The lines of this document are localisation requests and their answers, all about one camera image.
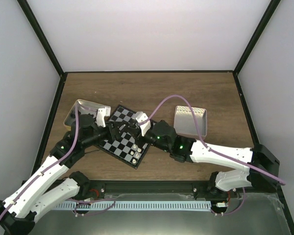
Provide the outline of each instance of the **black metal edge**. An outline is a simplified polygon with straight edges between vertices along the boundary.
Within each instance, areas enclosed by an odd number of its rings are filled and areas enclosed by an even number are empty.
[[[69,71],[68,73],[181,73],[181,72],[233,72],[233,70],[129,70],[129,71]]]
[[[281,186],[278,187],[277,194],[278,194],[280,202],[283,204],[283,213],[284,213],[284,216],[286,217],[290,232],[292,235],[294,235],[294,221],[293,221],[290,209],[288,207],[288,204],[285,200]]]
[[[246,100],[245,100],[245,97],[244,97],[244,94],[243,94],[243,91],[242,91],[242,88],[240,85],[239,77],[237,76],[237,74],[235,72],[233,72],[233,77],[234,77],[234,82],[235,82],[236,88],[239,92],[239,96],[240,96],[240,100],[241,100],[242,107],[244,110],[245,118],[246,118],[247,125],[248,125],[249,131],[250,131],[251,139],[253,140],[254,144],[257,144],[257,143],[259,143],[259,140],[258,140],[257,133],[255,130],[253,121],[251,119],[250,112],[248,110],[248,106],[247,106],[247,103],[246,103]]]
[[[258,39],[260,38],[261,34],[263,33],[264,29],[266,28],[269,20],[271,19],[272,15],[274,14],[276,8],[278,7],[281,0],[271,0],[266,11],[264,12],[261,20],[259,21],[258,26],[256,27],[253,35],[251,36],[247,47],[245,48],[240,60],[237,63],[237,66],[234,69],[234,73],[239,74],[242,70],[245,62],[247,61],[249,55],[251,54],[252,50],[254,49]]]
[[[23,10],[24,14],[26,15],[30,25],[34,29],[40,43],[42,44],[43,48],[45,49],[47,55],[49,56],[49,59],[53,63],[54,68],[57,70],[59,76],[64,75],[64,72],[59,64],[59,61],[57,60],[55,54],[53,53],[53,50],[45,37],[42,29],[40,28],[40,25],[38,24],[38,21],[32,12],[27,0],[18,0],[18,3]]]
[[[32,174],[34,174],[39,169],[39,167],[40,167],[40,165],[42,163],[44,153],[45,153],[45,149],[46,149],[46,146],[47,146],[47,142],[48,142],[48,139],[49,139],[49,135],[50,135],[50,132],[51,132],[51,128],[52,128],[52,125],[53,125],[54,117],[55,117],[55,114],[56,114],[57,109],[58,109],[58,105],[59,105],[59,102],[60,102],[60,98],[61,98],[61,95],[62,95],[62,91],[63,91],[64,85],[65,85],[65,81],[67,79],[67,76],[68,76],[68,73],[64,73],[63,76],[60,76],[60,81],[59,81],[58,88],[57,88],[55,96],[54,96],[54,100],[53,100],[53,103],[52,103],[52,106],[51,106],[51,110],[50,110],[48,119],[47,119],[47,123],[46,123],[46,127],[45,127],[45,130],[44,130],[44,133],[43,133],[43,137],[42,137],[42,140],[40,142],[40,146],[39,146],[39,149],[38,149],[38,153],[37,153],[37,157],[36,157],[36,160],[35,160],[35,163],[34,163]]]
[[[56,186],[63,183],[65,180],[56,180],[50,188],[51,190]],[[89,188],[97,189],[99,192],[103,188],[103,193],[100,193],[100,198],[103,198],[105,194],[184,194],[193,195],[195,199],[205,199],[207,201],[224,201],[228,193],[211,194],[207,187],[209,181],[146,181],[146,180],[91,180]],[[231,197],[236,197],[236,192],[230,192]]]

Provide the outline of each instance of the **gray metal surface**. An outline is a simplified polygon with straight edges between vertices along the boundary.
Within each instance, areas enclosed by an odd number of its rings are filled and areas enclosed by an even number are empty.
[[[70,130],[72,123],[75,121],[75,110],[74,107],[76,104],[79,104],[78,110],[81,114],[92,114],[94,115],[94,118],[97,116],[97,111],[99,108],[104,108],[105,106],[103,104],[98,104],[95,102],[78,99],[74,105],[72,106],[71,110],[69,111],[67,117],[65,118],[63,124],[64,126]]]
[[[237,201],[231,200],[232,206]],[[214,217],[210,212],[109,211],[74,217],[71,211],[51,211],[31,235],[289,235],[282,208],[274,196],[249,194],[240,211]]]
[[[201,136],[203,139],[207,136],[207,111],[201,108],[192,107]],[[174,128],[179,135],[198,139],[195,128],[194,118],[191,110],[187,106],[177,106],[174,114]]]

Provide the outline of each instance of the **white cable carrier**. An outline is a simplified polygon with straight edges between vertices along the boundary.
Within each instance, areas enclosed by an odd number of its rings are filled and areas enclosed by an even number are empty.
[[[79,205],[77,211],[101,211],[113,204],[113,201],[96,202],[91,205]],[[65,201],[53,210],[72,211],[76,202]],[[196,211],[209,212],[210,201],[117,201],[110,211]]]

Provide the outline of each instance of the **white wall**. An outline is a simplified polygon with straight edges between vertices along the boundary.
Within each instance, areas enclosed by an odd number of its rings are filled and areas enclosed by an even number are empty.
[[[58,81],[17,1],[0,0],[1,200],[30,176]]]
[[[294,0],[281,1],[239,78],[259,139],[281,162],[294,220]]]
[[[233,70],[270,0],[28,0],[64,71]]]

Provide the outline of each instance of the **metal floor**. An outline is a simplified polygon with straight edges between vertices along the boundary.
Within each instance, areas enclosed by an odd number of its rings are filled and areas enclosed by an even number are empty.
[[[231,200],[236,207],[239,200]],[[289,235],[275,195],[247,194],[238,212],[214,217],[194,211],[108,211],[76,218],[71,211],[50,211],[31,235]]]

